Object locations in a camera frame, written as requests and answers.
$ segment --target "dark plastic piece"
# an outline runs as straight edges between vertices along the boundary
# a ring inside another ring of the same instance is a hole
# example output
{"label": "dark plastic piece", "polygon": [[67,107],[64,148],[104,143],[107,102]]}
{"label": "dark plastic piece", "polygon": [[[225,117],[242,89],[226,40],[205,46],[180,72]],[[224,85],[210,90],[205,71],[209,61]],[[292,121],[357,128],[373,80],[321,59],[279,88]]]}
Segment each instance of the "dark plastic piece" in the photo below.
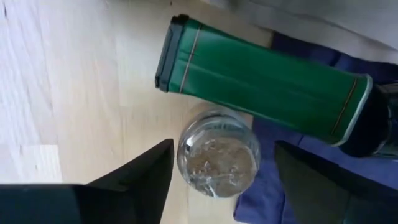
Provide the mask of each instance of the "dark plastic piece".
{"label": "dark plastic piece", "polygon": [[166,139],[88,185],[0,185],[0,223],[158,224],[173,162]]}
{"label": "dark plastic piece", "polygon": [[159,65],[155,76],[155,87],[164,92],[169,90],[169,81],[172,75],[178,43],[183,33],[184,24],[189,20],[187,15],[173,16],[169,30],[163,44]]}
{"label": "dark plastic piece", "polygon": [[297,223],[398,223],[396,189],[283,141],[275,161]]}

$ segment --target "gold stripe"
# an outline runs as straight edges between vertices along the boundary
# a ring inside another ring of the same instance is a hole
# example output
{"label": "gold stripe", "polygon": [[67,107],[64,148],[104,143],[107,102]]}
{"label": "gold stripe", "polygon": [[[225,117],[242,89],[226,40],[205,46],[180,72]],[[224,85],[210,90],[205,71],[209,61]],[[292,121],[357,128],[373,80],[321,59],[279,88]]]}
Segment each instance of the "gold stripe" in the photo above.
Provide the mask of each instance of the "gold stripe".
{"label": "gold stripe", "polygon": [[335,123],[335,126],[334,126],[333,129],[331,130],[331,134],[334,134],[334,133],[335,133],[335,131],[336,131],[336,129],[337,129],[337,126],[339,125],[339,123],[340,123],[340,121],[341,121],[341,117],[343,116],[343,113],[344,113],[344,111],[345,111],[346,108],[347,108],[348,102],[349,102],[349,100],[351,99],[351,97],[353,96],[354,90],[355,90],[355,88],[356,88],[356,83],[357,83],[357,81],[358,81],[358,78],[355,78],[355,79],[354,79],[353,86],[351,87],[351,90],[349,91],[349,94],[348,94],[348,96],[347,96],[347,99],[346,99],[346,101],[345,101],[345,103],[344,103],[344,106],[343,106],[343,108],[341,109],[340,114],[338,115],[338,118],[337,118],[337,121],[336,121],[336,123]]}
{"label": "gold stripe", "polygon": [[188,58],[188,63],[187,63],[187,66],[185,67],[184,76],[182,77],[181,86],[180,86],[180,93],[182,93],[182,89],[183,89],[184,83],[185,83],[185,78],[187,77],[187,74],[188,74],[189,64],[191,63],[191,60],[192,60],[192,57],[193,57],[193,53],[195,52],[195,49],[197,47],[197,41],[198,41],[198,36],[199,36],[200,29],[201,29],[201,24],[198,27],[197,34],[195,36],[195,40],[193,41],[191,53],[190,53],[189,58]]}

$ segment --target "wooden surface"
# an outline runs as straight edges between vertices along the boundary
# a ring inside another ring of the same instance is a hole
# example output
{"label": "wooden surface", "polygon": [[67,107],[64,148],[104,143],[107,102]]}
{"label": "wooden surface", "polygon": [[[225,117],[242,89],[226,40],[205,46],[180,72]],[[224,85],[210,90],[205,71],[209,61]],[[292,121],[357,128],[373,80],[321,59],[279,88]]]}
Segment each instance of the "wooden surface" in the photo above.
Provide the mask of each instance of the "wooden surface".
{"label": "wooden surface", "polygon": [[[154,74],[173,15],[259,45],[269,31],[198,0],[1,0],[0,183],[87,183],[165,138],[199,99]],[[234,199],[188,188],[175,166],[162,223],[234,223]]]}

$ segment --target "wooden table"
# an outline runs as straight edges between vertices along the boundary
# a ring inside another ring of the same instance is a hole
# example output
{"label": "wooden table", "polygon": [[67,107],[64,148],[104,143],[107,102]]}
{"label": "wooden table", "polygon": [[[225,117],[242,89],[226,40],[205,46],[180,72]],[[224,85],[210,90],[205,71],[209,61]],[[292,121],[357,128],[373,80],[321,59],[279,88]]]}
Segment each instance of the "wooden table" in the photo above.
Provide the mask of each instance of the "wooden table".
{"label": "wooden table", "polygon": [[[87,183],[165,138],[201,100],[155,89],[173,15],[267,46],[272,33],[198,0],[3,0],[0,182]],[[234,199],[188,187],[174,167],[162,223],[234,223]]]}

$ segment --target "white fabric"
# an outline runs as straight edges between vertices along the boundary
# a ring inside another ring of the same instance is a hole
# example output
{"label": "white fabric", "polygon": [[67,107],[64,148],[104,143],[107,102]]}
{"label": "white fabric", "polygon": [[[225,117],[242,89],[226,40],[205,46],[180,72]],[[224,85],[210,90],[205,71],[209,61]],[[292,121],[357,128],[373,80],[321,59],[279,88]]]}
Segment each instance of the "white fabric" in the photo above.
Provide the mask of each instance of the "white fabric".
{"label": "white fabric", "polygon": [[[294,37],[296,39],[331,47],[350,56],[369,61],[398,64],[398,50],[387,44],[383,44],[380,39],[375,40],[363,35],[359,35],[359,32],[355,33],[349,29],[353,24],[360,24],[359,19],[361,14],[352,14],[352,21],[354,22],[347,23],[344,23],[344,18],[348,18],[342,16],[338,19],[340,24],[335,24],[332,21],[325,19],[325,17],[331,19],[338,18],[339,12],[336,12],[335,14],[332,12],[333,9],[340,9],[338,7],[331,7],[330,1],[341,2],[340,0],[320,1],[318,4],[313,4],[308,8],[306,8],[304,5],[310,4],[312,1],[315,2],[316,0],[203,1],[233,11],[234,13],[259,27],[276,30],[277,32]],[[322,13],[320,12],[322,12],[322,10],[320,9],[318,12],[316,7],[323,9],[324,17],[321,17]],[[342,10],[342,14],[347,15],[348,13]],[[386,34],[384,34],[384,39],[392,41],[394,37],[392,36],[393,33],[393,31],[386,32]]]}

